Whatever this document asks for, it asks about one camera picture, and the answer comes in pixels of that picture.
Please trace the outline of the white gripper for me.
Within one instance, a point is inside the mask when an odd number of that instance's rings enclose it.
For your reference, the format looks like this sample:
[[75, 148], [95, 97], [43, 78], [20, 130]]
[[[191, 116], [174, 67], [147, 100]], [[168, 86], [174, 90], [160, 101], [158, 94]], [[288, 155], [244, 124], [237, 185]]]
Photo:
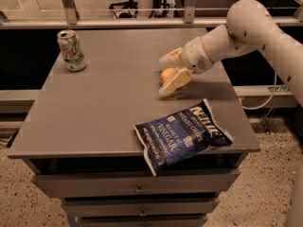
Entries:
[[214, 62], [206, 53], [201, 37], [196, 37], [186, 43], [183, 48], [178, 47], [159, 59], [164, 68], [175, 67], [169, 78], [162, 83], [159, 90], [161, 96], [169, 96], [177, 89], [191, 81], [192, 72], [202, 74], [211, 69]]

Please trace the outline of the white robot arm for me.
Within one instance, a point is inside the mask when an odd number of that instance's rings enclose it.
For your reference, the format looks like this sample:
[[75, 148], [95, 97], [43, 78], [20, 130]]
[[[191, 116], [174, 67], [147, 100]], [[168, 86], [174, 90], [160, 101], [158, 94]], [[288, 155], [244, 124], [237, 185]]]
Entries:
[[[303, 103], [303, 44], [281, 30], [269, 11], [256, 0], [240, 0], [227, 12], [226, 23], [217, 26], [160, 59], [173, 71], [159, 93], [168, 96], [190, 82], [193, 73], [209, 70], [217, 61], [257, 50]], [[226, 220], [210, 227], [284, 227], [295, 175], [288, 165], [267, 159], [248, 165], [244, 180], [225, 195]]]

